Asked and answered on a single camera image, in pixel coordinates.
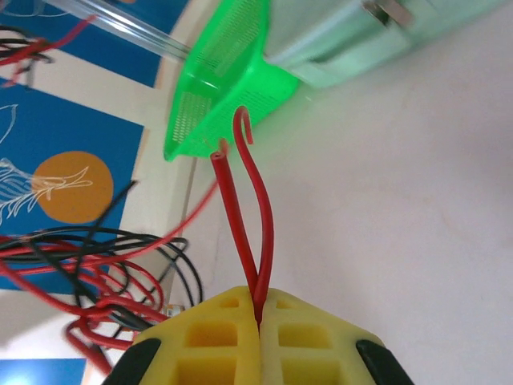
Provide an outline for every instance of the green plastic basket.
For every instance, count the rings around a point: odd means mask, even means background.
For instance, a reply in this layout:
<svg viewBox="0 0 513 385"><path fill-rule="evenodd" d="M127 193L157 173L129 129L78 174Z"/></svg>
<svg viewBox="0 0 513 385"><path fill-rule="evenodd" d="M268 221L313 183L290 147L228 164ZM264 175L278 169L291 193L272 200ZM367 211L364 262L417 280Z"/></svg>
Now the green plastic basket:
<svg viewBox="0 0 513 385"><path fill-rule="evenodd" d="M164 157L207 157L233 142L233 113L257 124L295 92L299 80L264 61L269 0L224 0L184 64L176 86Z"/></svg>

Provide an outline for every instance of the white surface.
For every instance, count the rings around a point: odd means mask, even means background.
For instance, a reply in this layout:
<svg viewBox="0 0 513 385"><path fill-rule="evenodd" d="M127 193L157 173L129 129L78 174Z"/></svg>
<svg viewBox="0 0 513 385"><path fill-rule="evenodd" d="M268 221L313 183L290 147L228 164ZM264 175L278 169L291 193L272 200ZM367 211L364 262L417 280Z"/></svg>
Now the white surface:
<svg viewBox="0 0 513 385"><path fill-rule="evenodd" d="M342 87L304 88L255 131L272 286L379 335L416 384L513 383L512 19L508 3ZM199 162L193 196L211 179ZM244 284L224 218L218 199L185 232L209 295Z"/></svg>

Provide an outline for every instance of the blue poster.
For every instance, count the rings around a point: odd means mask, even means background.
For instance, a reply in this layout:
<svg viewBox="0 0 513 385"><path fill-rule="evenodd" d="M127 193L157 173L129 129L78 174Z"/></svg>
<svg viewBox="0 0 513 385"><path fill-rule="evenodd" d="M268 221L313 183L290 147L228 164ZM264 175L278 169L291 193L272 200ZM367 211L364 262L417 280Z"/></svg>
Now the blue poster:
<svg viewBox="0 0 513 385"><path fill-rule="evenodd" d="M138 124L40 91L2 90L0 234L97 219L130 182L142 131ZM119 227L123 206L114 208L106 227ZM71 290L54 274L30 279L50 292ZM0 278L0 288L14 286Z"/></svg>
<svg viewBox="0 0 513 385"><path fill-rule="evenodd" d="M0 359L0 385L80 385L85 359Z"/></svg>
<svg viewBox="0 0 513 385"><path fill-rule="evenodd" d="M187 0L136 0L132 4L110 2L138 19L169 33ZM79 19L49 6L43 0L3 0L0 24L28 30L49 41L58 41ZM96 26L88 26L63 51L136 82L153 87L160 57Z"/></svg>

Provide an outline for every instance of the yellow plastic part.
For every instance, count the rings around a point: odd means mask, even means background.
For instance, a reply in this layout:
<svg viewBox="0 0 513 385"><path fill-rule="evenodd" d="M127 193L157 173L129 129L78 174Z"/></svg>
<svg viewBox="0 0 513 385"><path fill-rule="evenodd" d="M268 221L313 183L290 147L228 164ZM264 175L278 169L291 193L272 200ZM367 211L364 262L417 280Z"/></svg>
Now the yellow plastic part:
<svg viewBox="0 0 513 385"><path fill-rule="evenodd" d="M283 291L271 289L261 323L265 385L375 385L355 344L374 334Z"/></svg>
<svg viewBox="0 0 513 385"><path fill-rule="evenodd" d="M247 287L151 327L135 344L150 338L161 344L137 385L375 385L356 342L383 346L374 334L276 289L259 334Z"/></svg>
<svg viewBox="0 0 513 385"><path fill-rule="evenodd" d="M142 333L161 340L139 385L260 385L260 341L247 287L236 287Z"/></svg>

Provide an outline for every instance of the cable bundle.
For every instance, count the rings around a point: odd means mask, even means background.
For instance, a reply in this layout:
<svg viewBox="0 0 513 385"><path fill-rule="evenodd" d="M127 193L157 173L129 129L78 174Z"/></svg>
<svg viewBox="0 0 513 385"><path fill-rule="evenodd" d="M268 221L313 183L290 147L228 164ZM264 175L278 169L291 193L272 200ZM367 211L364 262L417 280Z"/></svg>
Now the cable bundle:
<svg viewBox="0 0 513 385"><path fill-rule="evenodd" d="M102 348L125 350L131 345L131 341L119 338L122 331L139 332L167 319L160 313L164 305L164 292L160 283L171 269L182 280L191 306L203 301L200 276L184 253L188 242L175 235L201 212L216 191L217 183L212 184L185 220L164 237L102 227L101 224L109 212L134 184L135 182L131 182L115 197L92 226L66 226L22 237L0 237L0 275L6 276L20 289L31 292L53 307L77 315L79 318L66 328L66 337L105 374L110 372L111 364ZM115 238L96 241L97 234L108 234ZM128 261L152 250L159 252L168 261L167 268L158 278ZM177 265L180 259L185 262L196 280L197 301L184 273ZM23 267L34 263L43 265ZM151 288L148 289L131 271L136 271L150 282ZM28 275L49 272L59 273L72 285L75 303L61 301L25 279ZM143 298L137 300L130 291L131 287L142 293ZM118 330L111 337L98 334L95 329L101 322L115 322L119 324ZM87 342L74 333L75 329L79 329Z"/></svg>
<svg viewBox="0 0 513 385"><path fill-rule="evenodd" d="M14 26L0 26L0 32L11 32L16 38L0 38L0 66L15 63L16 67L12 78L4 87L15 85L21 74L27 73L26 86L32 87L34 83L34 66L37 62L53 63L54 60L44 52L60 48L71 42L82 30L95 19L92 15L82 20L64 38L56 43L50 43L44 38L35 38L30 32Z"/></svg>

